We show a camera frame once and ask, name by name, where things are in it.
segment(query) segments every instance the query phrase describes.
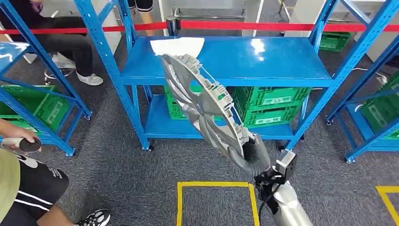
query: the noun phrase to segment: black shorts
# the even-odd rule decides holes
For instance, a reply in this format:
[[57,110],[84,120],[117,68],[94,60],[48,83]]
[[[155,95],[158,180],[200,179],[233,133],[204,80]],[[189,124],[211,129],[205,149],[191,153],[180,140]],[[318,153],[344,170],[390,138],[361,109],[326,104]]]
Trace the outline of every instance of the black shorts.
[[21,168],[18,194],[0,226],[37,226],[36,221],[64,194],[69,179],[60,170],[17,155]]
[[128,0],[129,8],[137,7],[139,12],[150,12],[152,10],[152,0]]

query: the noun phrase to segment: stacked green crates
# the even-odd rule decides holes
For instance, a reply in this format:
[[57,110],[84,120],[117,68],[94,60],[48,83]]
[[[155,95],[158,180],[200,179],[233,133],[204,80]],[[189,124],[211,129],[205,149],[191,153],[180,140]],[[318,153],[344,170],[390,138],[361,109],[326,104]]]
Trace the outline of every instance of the stacked green crates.
[[248,128],[290,123],[311,88],[235,87],[237,113]]
[[[201,86],[190,86],[190,90],[193,93],[200,93],[202,91]],[[176,99],[173,97],[172,92],[170,91],[168,86],[164,86],[166,103],[168,105],[169,117],[173,120],[187,120],[182,110],[180,110],[179,104],[176,102]],[[214,118],[215,121],[221,120],[221,117],[217,116]]]
[[323,32],[321,35],[320,49],[341,52],[348,43],[350,37],[351,34],[349,32]]
[[[399,89],[399,73],[396,73],[380,90]],[[399,117],[399,92],[367,100],[360,109],[374,133]],[[386,139],[399,139],[399,130]]]
[[[57,91],[55,86],[37,87],[45,88],[53,92]],[[10,95],[18,100],[22,106],[24,106],[33,115],[37,116],[53,131],[58,129],[62,119],[70,107],[69,102],[65,98],[43,93],[34,89],[17,85],[3,85],[2,88],[10,93]],[[31,129],[38,134],[40,133],[25,119],[23,119],[22,116],[15,113],[3,102],[0,102],[0,118],[6,119],[19,127]]]

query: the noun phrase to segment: yellow floor tape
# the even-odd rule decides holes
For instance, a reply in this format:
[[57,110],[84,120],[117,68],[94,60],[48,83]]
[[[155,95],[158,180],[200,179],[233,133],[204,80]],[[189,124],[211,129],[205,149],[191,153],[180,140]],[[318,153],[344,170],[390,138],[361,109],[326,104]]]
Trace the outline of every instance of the yellow floor tape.
[[259,226],[254,186],[248,182],[236,181],[185,181],[177,183],[177,218],[176,226],[182,226],[183,218],[183,187],[247,187],[251,198],[251,209],[254,225]]
[[385,203],[389,213],[391,214],[393,221],[399,226],[399,216],[393,207],[392,202],[389,200],[387,193],[399,193],[399,186],[375,186],[378,193],[380,194],[383,202]]

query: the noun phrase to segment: red rope barrier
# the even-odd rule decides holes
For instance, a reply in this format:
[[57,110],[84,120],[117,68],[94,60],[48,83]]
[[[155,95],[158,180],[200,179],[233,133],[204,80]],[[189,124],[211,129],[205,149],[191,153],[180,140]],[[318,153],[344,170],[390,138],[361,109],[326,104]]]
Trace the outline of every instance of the red rope barrier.
[[[230,21],[186,21],[180,22],[182,29],[210,29],[210,30],[259,30],[259,31],[311,31],[313,24],[289,23],[246,23]],[[362,32],[366,27],[363,24],[327,24],[326,32]],[[399,24],[386,26],[385,32],[398,32]]]
[[[156,22],[152,24],[136,24],[136,31],[145,31],[145,30],[161,30],[166,29],[166,22]],[[123,32],[125,31],[124,26],[111,26],[111,27],[103,27],[104,32]],[[82,33],[85,34],[88,32],[86,27],[81,28],[51,28],[51,29],[31,29],[31,32],[34,34],[71,34],[71,33]],[[0,34],[19,34],[18,30],[2,30]]]
[[[313,24],[289,24],[289,23],[246,23],[228,21],[180,21],[182,29],[197,30],[259,30],[259,31],[311,31]],[[166,22],[152,24],[136,24],[136,31],[166,29]],[[326,32],[362,32],[366,29],[363,24],[327,24]],[[34,34],[59,34],[59,33],[87,33],[87,28],[54,28],[31,29]],[[122,32],[124,26],[103,27],[104,32]],[[399,24],[386,26],[385,32],[399,32]],[[19,34],[18,30],[3,30],[0,34]]]

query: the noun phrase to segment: blue metal shelf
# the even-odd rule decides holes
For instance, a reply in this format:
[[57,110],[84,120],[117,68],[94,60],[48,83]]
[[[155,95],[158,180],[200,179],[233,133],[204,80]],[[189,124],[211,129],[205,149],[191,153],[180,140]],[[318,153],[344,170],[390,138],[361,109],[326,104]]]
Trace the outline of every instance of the blue metal shelf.
[[[184,138],[201,139],[202,136],[188,120],[172,120],[164,95],[154,95],[144,124],[144,134],[149,138]],[[251,129],[263,139],[291,139],[292,129],[289,124],[259,127]]]
[[[354,124],[362,135],[363,140],[368,140],[372,138],[375,134],[371,130],[367,120],[361,114],[360,110],[355,111],[355,108],[357,106],[358,104],[348,104],[346,105],[346,109],[348,110]],[[390,150],[392,151],[399,151],[399,139],[382,139],[380,140],[380,142],[378,142],[378,145],[373,145],[368,148],[368,151],[386,151],[387,148],[390,148]]]
[[[224,86],[325,88],[308,111],[306,98],[295,129],[291,129],[289,125],[251,129],[265,139],[287,139],[286,149],[295,146],[399,8],[399,1],[387,0],[372,20],[368,20],[357,10],[352,10],[364,22],[369,23],[331,77],[318,57],[318,50],[323,29],[337,2],[338,0],[326,0],[309,38],[206,36],[197,57],[215,80]],[[107,45],[101,21],[96,16],[91,16],[96,14],[91,1],[75,0],[75,3],[143,149],[148,150],[150,147],[148,138],[200,138],[187,122],[169,119],[163,97],[153,95],[150,87],[165,84],[161,62],[154,55],[150,40],[176,38],[179,27],[173,26],[176,21],[167,22],[169,35],[174,37],[138,37],[127,0],[118,0],[116,5],[125,26],[128,51],[128,60],[120,71]],[[347,7],[353,5],[350,0],[345,0],[345,3]],[[140,118],[138,85],[143,86],[149,105],[147,122],[144,124]]]
[[[138,37],[121,73],[123,83],[166,84],[150,40],[172,38]],[[332,82],[308,38],[203,38],[197,59],[224,86],[328,87]]]
[[0,41],[0,74],[8,71],[29,49],[27,43]]
[[[62,119],[59,128],[54,132],[48,126],[46,126],[41,120],[29,112],[24,106],[22,106],[17,100],[14,99],[7,91],[0,87],[0,101],[4,102],[8,107],[13,109],[18,115],[22,116],[26,121],[28,121],[36,130],[40,131],[42,135],[40,138],[43,144],[56,145],[58,148],[63,150],[66,156],[73,156],[75,150],[70,147],[67,143],[75,129],[81,115],[83,114],[86,119],[90,119],[92,112],[86,107],[79,95],[72,88],[69,82],[66,80],[64,75],[61,73],[60,69],[51,60],[45,49],[39,44],[36,37],[32,34],[28,26],[25,24],[23,19],[15,11],[9,0],[0,0],[0,9],[4,12],[13,25],[19,30],[21,35],[24,37],[28,43],[8,43],[0,42],[0,80],[15,85],[20,85],[50,95],[55,95],[58,97],[65,98],[69,101],[70,108],[68,109],[66,115]],[[34,52],[38,55],[45,65],[50,69],[53,75],[57,78],[60,85],[67,91],[67,95],[49,91],[47,89],[35,87],[29,84],[25,84],[19,81],[8,79],[4,77],[5,72],[12,67],[21,57],[27,52]],[[67,128],[66,133],[63,138],[59,137],[58,132],[60,128],[66,122],[66,119],[70,115],[72,108],[76,107],[77,114]]]
[[[355,157],[361,155],[366,151],[399,151],[399,140],[386,139],[388,135],[399,128],[399,118],[390,122],[387,126],[380,129],[376,133],[370,128],[367,120],[363,117],[360,111],[355,111],[356,106],[370,98],[379,97],[383,95],[390,95],[396,90],[385,90],[379,93],[367,96],[354,98],[355,94],[365,85],[370,78],[378,71],[378,69],[388,62],[393,56],[397,54],[399,50],[399,35],[393,40],[393,42],[384,50],[384,52],[376,59],[376,61],[370,66],[370,68],[363,73],[357,82],[353,84],[353,87],[348,93],[336,104],[333,110],[327,115],[327,122],[331,123],[333,118],[338,119],[348,141],[351,144],[352,150],[346,154],[346,160],[348,163],[354,162]],[[358,146],[349,130],[346,128],[345,123],[340,117],[340,112],[346,109],[351,116],[352,121],[356,125],[360,135],[363,138],[363,142]]]

